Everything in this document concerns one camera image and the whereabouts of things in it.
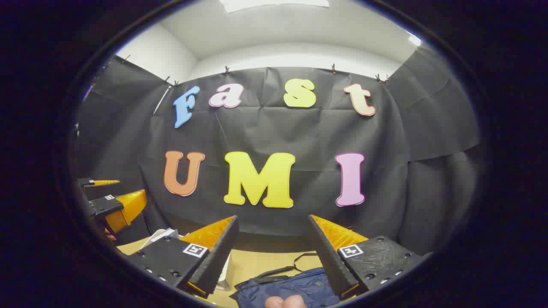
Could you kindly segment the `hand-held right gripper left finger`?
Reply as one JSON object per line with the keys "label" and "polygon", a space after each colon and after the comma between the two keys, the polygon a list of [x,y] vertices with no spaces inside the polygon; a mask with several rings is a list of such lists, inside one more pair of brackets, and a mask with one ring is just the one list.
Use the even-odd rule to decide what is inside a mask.
{"label": "hand-held right gripper left finger", "polygon": [[238,234],[237,215],[185,236],[169,228],[129,254],[127,261],[164,285],[207,298],[217,286]]}

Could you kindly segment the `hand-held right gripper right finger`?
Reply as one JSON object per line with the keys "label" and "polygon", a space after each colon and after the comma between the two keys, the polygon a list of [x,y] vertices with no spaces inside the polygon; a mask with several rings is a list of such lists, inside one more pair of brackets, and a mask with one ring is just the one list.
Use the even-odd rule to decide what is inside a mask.
{"label": "hand-held right gripper right finger", "polygon": [[313,249],[342,300],[402,279],[432,254],[417,254],[384,235],[366,238],[316,215],[308,221]]}

